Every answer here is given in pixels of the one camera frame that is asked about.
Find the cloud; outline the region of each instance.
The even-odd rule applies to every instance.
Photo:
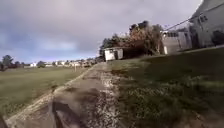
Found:
[[[149,20],[152,24],[173,25],[189,18],[200,2],[0,0],[0,29],[11,39],[21,37],[19,42],[24,38],[26,46],[41,46],[39,50],[95,53],[103,38],[125,33],[133,23]]]

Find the distant tree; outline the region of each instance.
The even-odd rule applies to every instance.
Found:
[[[20,68],[21,67],[21,64],[19,61],[16,61],[15,64],[14,64],[14,67],[15,68]]]
[[[39,62],[37,63],[37,67],[38,67],[38,68],[45,68],[45,67],[46,67],[46,64],[45,64],[45,62],[43,62],[43,61],[39,61]]]
[[[24,68],[25,63],[24,62],[21,62],[20,66],[21,66],[21,68]]]
[[[53,65],[54,67],[56,67],[56,66],[57,66],[55,61],[52,63],[52,65]]]
[[[4,65],[3,65],[3,63],[0,61],[0,71],[5,71],[5,68],[4,68]]]
[[[12,61],[13,61],[13,58],[10,55],[5,55],[2,58],[2,63],[7,68],[10,68],[12,66]]]
[[[67,60],[67,61],[65,62],[65,65],[69,65],[69,60]]]
[[[62,65],[61,61],[58,61],[58,65]]]

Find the door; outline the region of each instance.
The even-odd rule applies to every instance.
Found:
[[[114,57],[115,57],[115,60],[118,60],[118,51],[114,51]]]

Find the gravel path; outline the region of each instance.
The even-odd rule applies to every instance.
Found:
[[[13,128],[119,128],[117,89],[108,71],[106,63],[95,65],[7,123]]]

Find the bush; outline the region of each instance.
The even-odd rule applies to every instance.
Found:
[[[37,63],[37,67],[38,67],[38,68],[45,68],[45,67],[46,67],[46,64],[45,64],[43,61],[39,61],[39,62]]]

